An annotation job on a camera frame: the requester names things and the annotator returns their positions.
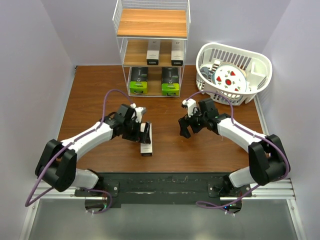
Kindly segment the small silver box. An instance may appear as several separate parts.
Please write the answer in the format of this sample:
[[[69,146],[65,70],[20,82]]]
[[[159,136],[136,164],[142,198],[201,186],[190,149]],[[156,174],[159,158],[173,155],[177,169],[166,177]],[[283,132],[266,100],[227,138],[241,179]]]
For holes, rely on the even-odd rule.
[[[141,143],[140,144],[140,154],[143,157],[153,155],[152,124],[149,125],[148,140],[149,140],[149,143]]]

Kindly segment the black green razor box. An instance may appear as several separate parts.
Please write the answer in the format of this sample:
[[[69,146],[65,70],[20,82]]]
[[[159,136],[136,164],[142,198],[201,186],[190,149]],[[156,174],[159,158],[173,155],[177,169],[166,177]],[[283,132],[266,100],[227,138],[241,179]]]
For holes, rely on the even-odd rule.
[[[148,93],[148,72],[147,67],[132,67],[129,81],[131,94],[144,95]]]
[[[163,67],[161,70],[161,92],[163,96],[180,94],[180,70],[178,67]]]

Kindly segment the narrow silver razor box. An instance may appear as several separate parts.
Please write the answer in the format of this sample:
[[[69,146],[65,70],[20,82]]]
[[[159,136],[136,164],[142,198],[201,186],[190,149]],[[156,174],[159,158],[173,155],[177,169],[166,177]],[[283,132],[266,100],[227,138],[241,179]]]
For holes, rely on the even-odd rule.
[[[172,40],[171,41],[171,65],[182,66],[185,59],[185,41]]]

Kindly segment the silver box with H logo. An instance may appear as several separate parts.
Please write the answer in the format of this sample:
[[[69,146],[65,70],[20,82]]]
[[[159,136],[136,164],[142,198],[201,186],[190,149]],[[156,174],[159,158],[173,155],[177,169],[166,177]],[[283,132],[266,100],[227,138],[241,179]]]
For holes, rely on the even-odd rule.
[[[150,39],[147,45],[146,63],[147,65],[158,65],[160,55],[161,41]]]

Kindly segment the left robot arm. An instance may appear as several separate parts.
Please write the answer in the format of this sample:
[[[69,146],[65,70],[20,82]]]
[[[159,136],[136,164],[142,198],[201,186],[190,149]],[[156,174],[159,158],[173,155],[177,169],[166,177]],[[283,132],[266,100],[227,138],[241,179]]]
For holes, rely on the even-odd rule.
[[[150,144],[151,124],[142,122],[146,111],[145,107],[135,104],[122,104],[118,111],[104,116],[86,131],[63,141],[50,140],[44,147],[35,175],[59,192],[78,187],[92,196],[99,196],[105,189],[104,178],[93,170],[77,168],[78,160],[100,144],[119,136]]]

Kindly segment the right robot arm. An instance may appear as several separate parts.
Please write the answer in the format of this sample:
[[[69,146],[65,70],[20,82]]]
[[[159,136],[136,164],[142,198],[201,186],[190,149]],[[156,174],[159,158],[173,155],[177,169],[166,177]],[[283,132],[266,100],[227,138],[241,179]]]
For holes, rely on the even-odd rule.
[[[290,171],[282,142],[277,135],[254,133],[231,115],[219,113],[211,98],[199,102],[192,98],[185,99],[181,106],[187,110],[186,115],[178,120],[181,136],[188,139],[191,133],[208,129],[231,140],[248,153],[248,166],[223,178],[222,189],[227,196],[235,196],[245,185],[265,186],[280,180]]]

